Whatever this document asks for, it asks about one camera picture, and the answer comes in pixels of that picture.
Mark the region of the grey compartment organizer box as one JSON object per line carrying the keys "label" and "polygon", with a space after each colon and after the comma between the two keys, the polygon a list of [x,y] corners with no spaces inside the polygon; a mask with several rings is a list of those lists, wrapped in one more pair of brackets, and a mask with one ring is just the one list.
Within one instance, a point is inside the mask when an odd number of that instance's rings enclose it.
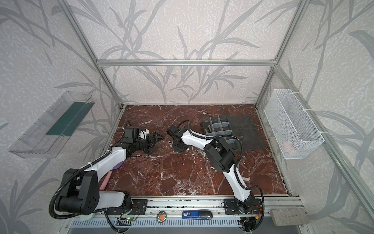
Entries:
{"label": "grey compartment organizer box", "polygon": [[202,120],[204,134],[207,136],[233,135],[228,116],[214,116]]}

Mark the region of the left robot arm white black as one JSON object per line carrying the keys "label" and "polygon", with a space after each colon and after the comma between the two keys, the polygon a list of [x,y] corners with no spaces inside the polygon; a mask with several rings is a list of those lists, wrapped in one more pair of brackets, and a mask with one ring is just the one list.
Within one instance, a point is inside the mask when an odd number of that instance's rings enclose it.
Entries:
{"label": "left robot arm white black", "polygon": [[81,168],[69,169],[64,173],[60,187],[49,204],[50,216],[54,219],[68,219],[103,212],[108,208],[130,211],[133,207],[130,193],[100,190],[99,182],[133,153],[142,151],[150,154],[155,144],[164,138],[147,129],[125,128],[120,140],[104,155]]}

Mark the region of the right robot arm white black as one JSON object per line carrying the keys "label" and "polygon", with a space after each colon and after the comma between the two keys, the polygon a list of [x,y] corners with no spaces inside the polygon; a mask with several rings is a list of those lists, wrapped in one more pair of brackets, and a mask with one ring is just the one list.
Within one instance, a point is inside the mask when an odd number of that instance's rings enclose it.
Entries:
{"label": "right robot arm white black", "polygon": [[[255,188],[258,188],[261,194],[260,206],[262,209],[265,208],[265,198],[261,187],[258,185],[247,187],[239,173],[238,165],[243,157],[244,150],[243,143],[238,137],[233,135],[206,136],[196,133],[190,128],[179,129],[175,125],[170,126],[167,133],[173,138],[172,147],[177,153],[185,151],[189,146],[194,146],[205,152],[213,168],[223,173],[229,182],[240,212],[248,214],[252,210],[255,203],[252,190]],[[235,153],[227,143],[227,137],[239,142],[241,153],[238,159],[235,158]]]}

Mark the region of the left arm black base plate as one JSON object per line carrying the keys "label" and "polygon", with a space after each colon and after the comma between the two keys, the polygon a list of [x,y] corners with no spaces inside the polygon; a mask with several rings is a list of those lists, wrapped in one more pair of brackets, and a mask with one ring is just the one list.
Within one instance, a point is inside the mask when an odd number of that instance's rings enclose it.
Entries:
{"label": "left arm black base plate", "polygon": [[112,207],[107,209],[108,215],[145,215],[148,200],[147,199],[134,199],[132,205],[125,207]]}

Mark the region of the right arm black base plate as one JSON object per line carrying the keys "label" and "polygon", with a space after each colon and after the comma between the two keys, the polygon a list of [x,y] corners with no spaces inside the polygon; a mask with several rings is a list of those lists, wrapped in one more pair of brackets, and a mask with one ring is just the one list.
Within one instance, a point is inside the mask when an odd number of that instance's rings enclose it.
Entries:
{"label": "right arm black base plate", "polygon": [[255,199],[248,213],[244,213],[239,209],[235,199],[224,199],[221,202],[221,207],[224,208],[226,215],[260,215],[263,204],[261,199]]}

